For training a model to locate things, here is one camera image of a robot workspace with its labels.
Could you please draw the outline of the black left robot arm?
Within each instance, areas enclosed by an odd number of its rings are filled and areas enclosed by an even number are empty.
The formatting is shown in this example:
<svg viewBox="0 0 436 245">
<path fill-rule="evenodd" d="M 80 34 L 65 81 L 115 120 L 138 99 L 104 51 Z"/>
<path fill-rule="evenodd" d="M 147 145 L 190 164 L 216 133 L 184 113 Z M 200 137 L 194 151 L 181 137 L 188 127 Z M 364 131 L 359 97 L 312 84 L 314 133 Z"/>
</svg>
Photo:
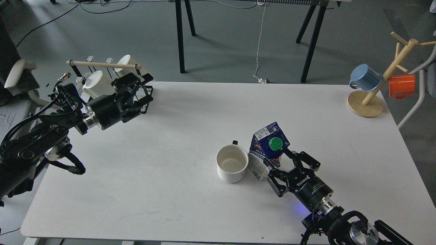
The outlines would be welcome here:
<svg viewBox="0 0 436 245">
<path fill-rule="evenodd" d="M 49 164 L 72 174 L 84 174 L 82 162 L 71 153 L 71 128 L 81 135 L 92 127 L 106 130 L 145 114 L 153 101 L 151 74 L 128 73 L 111 82 L 115 92 L 84 102 L 72 84 L 56 85 L 52 101 L 42 111 L 13 127 L 1 143 L 1 197 L 31 191 L 35 178 Z"/>
</svg>

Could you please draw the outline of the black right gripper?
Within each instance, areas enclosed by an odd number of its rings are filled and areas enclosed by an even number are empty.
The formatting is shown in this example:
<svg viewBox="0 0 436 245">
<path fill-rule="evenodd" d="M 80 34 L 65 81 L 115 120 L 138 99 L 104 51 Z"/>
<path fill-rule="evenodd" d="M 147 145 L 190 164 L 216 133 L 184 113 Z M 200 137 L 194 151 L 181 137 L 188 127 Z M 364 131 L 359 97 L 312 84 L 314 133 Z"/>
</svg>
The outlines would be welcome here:
<svg viewBox="0 0 436 245">
<path fill-rule="evenodd" d="M 291 171 L 284 171 L 276 168 L 268 158 L 264 158 L 263 163 L 268 169 L 267 182 L 278 197 L 290 191 L 310 212 L 313 212 L 324 197 L 333 193 L 333 190 L 314 174 L 321 163 L 304 151 L 293 152 L 285 149 L 284 154 L 293 161 L 295 167 Z"/>
</svg>

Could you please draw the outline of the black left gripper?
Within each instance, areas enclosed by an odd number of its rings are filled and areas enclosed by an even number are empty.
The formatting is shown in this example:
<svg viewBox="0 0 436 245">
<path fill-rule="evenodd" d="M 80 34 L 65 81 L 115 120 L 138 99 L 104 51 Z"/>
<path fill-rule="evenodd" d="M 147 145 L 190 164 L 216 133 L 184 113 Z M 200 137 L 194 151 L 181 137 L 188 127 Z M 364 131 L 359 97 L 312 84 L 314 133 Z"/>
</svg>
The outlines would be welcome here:
<svg viewBox="0 0 436 245">
<path fill-rule="evenodd" d="M 152 89 L 146 89 L 145 84 L 154 78 L 150 73 L 141 76 L 144 81 L 133 73 L 128 73 L 112 81 L 115 93 L 103 95 L 87 103 L 89 111 L 95 115 L 101 130 L 106 130 L 122 121 L 124 124 L 140 114 L 146 114 L 149 103 L 153 101 Z"/>
</svg>

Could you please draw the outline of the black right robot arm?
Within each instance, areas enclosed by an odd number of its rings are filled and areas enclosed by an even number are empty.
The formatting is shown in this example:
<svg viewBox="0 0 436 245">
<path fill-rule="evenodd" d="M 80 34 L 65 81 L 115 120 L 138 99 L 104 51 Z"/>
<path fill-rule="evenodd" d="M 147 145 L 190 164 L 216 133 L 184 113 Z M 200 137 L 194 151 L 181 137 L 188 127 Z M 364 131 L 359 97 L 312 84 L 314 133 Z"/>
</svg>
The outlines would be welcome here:
<svg viewBox="0 0 436 245">
<path fill-rule="evenodd" d="M 306 228 L 301 234 L 301 245 L 307 244 L 312 234 L 328 238 L 330 245 L 410 245 L 411 242 L 381 220 L 370 224 L 358 211 L 344 213 L 344 209 L 331 200 L 333 190 L 315 172 L 320 162 L 308 153 L 284 151 L 294 164 L 290 171 L 274 166 L 268 158 L 263 159 L 268 169 L 267 181 L 277 196 L 293 193 L 310 211 L 302 221 Z"/>
</svg>

